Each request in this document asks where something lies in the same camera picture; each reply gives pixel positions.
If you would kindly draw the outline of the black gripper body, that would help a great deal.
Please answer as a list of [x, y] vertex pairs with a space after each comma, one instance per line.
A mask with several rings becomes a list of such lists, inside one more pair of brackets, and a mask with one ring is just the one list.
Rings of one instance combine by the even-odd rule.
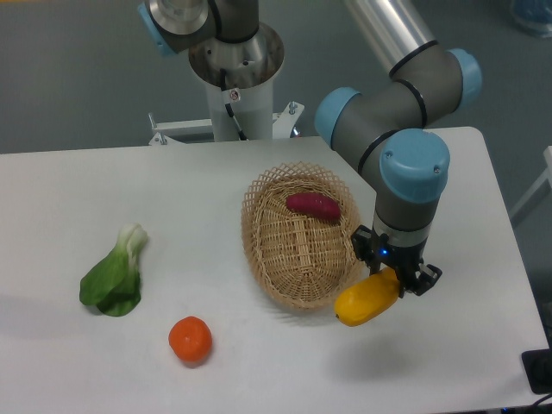
[[370, 230], [369, 274], [379, 273], [383, 266], [398, 271], [399, 276], [414, 276], [423, 262], [423, 251], [429, 236], [427, 229], [391, 234]]

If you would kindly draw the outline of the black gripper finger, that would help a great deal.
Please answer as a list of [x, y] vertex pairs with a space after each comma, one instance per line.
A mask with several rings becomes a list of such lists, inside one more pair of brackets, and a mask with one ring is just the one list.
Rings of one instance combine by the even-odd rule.
[[442, 270], [431, 264], [419, 262], [398, 268], [399, 296], [407, 292], [422, 296], [441, 278]]
[[380, 260], [374, 252], [375, 236], [371, 229], [360, 225], [350, 237], [357, 260], [366, 264], [369, 274], [380, 271]]

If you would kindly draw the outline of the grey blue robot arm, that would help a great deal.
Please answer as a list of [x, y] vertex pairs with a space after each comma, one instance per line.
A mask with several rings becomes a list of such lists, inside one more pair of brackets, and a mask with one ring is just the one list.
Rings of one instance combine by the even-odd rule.
[[[370, 227], [352, 236], [372, 272], [387, 265], [399, 290], [422, 295], [441, 277], [423, 249], [448, 181], [449, 149], [429, 123], [480, 94], [477, 60], [444, 49], [409, 1], [348, 1], [346, 8], [391, 80], [378, 95], [352, 88], [327, 95], [318, 134], [375, 190]], [[272, 83], [284, 61], [279, 35], [255, 1], [145, 1], [139, 15], [162, 55], [187, 53], [204, 83], [214, 138], [275, 137]]]

